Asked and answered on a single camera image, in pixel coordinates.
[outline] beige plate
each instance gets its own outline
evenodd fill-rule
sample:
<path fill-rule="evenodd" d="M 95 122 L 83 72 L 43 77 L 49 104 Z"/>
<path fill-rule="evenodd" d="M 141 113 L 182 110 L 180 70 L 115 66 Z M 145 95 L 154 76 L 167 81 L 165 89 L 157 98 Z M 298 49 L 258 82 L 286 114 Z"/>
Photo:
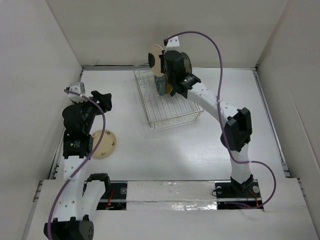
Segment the beige plate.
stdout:
<path fill-rule="evenodd" d="M 99 141 L 101 133 L 102 133 L 102 130 L 99 130 L 92 134 L 92 137 L 93 137 L 92 148 L 95 148 L 95 146 L 97 145 L 97 142 Z M 96 158 L 105 158 L 109 156 L 115 150 L 116 142 L 117 140 L 115 135 L 111 131 L 105 130 L 102 141 L 98 146 L 97 150 L 93 153 L 93 156 Z"/>
<path fill-rule="evenodd" d="M 157 77 L 162 77 L 164 74 L 161 73 L 161 61 L 159 55 L 162 54 L 163 48 L 158 44 L 153 44 L 149 49 L 149 54 L 154 56 L 154 66 L 151 67 L 152 73 Z"/>

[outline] white panel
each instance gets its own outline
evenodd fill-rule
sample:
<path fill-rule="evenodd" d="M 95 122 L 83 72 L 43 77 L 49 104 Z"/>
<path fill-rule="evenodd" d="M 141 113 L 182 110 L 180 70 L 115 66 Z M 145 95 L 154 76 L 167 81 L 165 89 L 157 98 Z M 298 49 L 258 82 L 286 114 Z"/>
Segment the white panel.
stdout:
<path fill-rule="evenodd" d="M 259 182 L 262 200 L 269 197 L 273 185 Z M 278 180 L 273 198 L 264 206 L 265 212 L 295 212 L 307 209 L 304 196 L 296 178 Z"/>
<path fill-rule="evenodd" d="M 27 240 L 46 239 L 43 226 L 62 184 L 44 181 Z M 94 240 L 317 240 L 308 210 L 295 206 L 289 212 L 99 210 L 92 219 Z"/>
<path fill-rule="evenodd" d="M 258 73 L 282 150 L 320 233 L 320 2 L 292 0 Z"/>
<path fill-rule="evenodd" d="M 129 211 L 198 211 L 217 210 L 217 201 L 131 201 L 126 203 Z"/>
<path fill-rule="evenodd" d="M 47 0 L 82 65 L 145 63 L 149 47 L 186 30 L 202 31 L 226 67 L 254 67 L 287 0 Z M 194 66 L 219 64 L 211 43 L 183 36 Z"/>
<path fill-rule="evenodd" d="M 44 0 L 0 0 L 1 239 L 21 239 L 81 66 Z"/>
<path fill-rule="evenodd" d="M 215 200 L 214 181 L 129 181 L 126 200 L 131 202 L 196 202 Z"/>

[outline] white wall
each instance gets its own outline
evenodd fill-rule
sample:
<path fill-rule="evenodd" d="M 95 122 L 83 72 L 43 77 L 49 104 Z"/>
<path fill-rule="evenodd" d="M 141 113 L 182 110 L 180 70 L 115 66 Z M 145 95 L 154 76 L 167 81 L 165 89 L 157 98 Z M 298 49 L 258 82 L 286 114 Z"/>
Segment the white wall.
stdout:
<path fill-rule="evenodd" d="M 82 65 L 145 63 L 149 47 L 186 30 L 202 31 L 226 67 L 254 67 L 288 0 L 47 0 Z M 181 37 L 194 66 L 218 66 L 212 44 Z"/>
<path fill-rule="evenodd" d="M 0 233 L 21 239 L 81 66 L 45 0 L 0 0 Z"/>
<path fill-rule="evenodd" d="M 320 1 L 290 0 L 258 68 L 290 172 L 320 233 Z"/>

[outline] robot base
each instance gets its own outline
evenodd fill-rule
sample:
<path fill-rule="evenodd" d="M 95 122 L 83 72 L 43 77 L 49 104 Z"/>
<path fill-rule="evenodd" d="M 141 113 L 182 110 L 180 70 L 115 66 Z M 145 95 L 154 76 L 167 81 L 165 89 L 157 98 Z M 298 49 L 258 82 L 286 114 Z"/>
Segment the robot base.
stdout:
<path fill-rule="evenodd" d="M 259 184 L 253 180 L 244 190 L 235 190 L 234 183 L 231 180 L 216 181 L 215 193 L 218 203 L 218 209 L 240 209 L 236 204 L 227 204 L 226 202 L 242 203 L 251 207 L 256 207 L 262 203 Z"/>

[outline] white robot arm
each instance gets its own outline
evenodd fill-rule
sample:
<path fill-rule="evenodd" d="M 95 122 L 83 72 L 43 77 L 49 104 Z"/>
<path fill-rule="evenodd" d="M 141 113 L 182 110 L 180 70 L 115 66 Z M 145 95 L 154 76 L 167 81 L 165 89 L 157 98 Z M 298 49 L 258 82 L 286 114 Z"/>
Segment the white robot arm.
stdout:
<path fill-rule="evenodd" d="M 213 94 L 202 82 L 197 82 L 192 86 L 192 89 L 187 93 L 187 99 L 193 101 L 194 103 L 200 105 L 204 110 L 210 113 L 217 121 L 218 117 L 218 102 L 217 96 Z M 238 109 L 225 101 L 220 102 L 220 111 L 222 115 L 223 125 L 225 126 L 228 122 L 228 118 L 238 114 Z M 238 162 L 248 162 L 248 144 L 245 144 L 241 151 L 231 151 L 235 160 Z M 231 177 L 238 183 L 242 184 L 250 178 L 251 171 L 249 168 L 249 163 L 238 164 L 232 159 L 231 161 Z"/>
<path fill-rule="evenodd" d="M 94 224 L 91 219 L 101 197 L 110 193 L 111 182 L 107 173 L 95 173 L 90 175 L 85 184 L 88 168 L 86 163 L 103 136 L 102 134 L 93 149 L 94 140 L 90 130 L 96 115 L 102 114 L 102 131 L 105 131 L 104 113 L 112 108 L 112 96 L 110 93 L 100 94 L 98 91 L 92 91 L 93 97 L 86 97 L 81 83 L 70 86 L 65 92 L 74 104 L 67 106 L 62 112 L 65 127 L 64 185 L 54 200 L 43 231 L 49 240 L 92 240 Z"/>

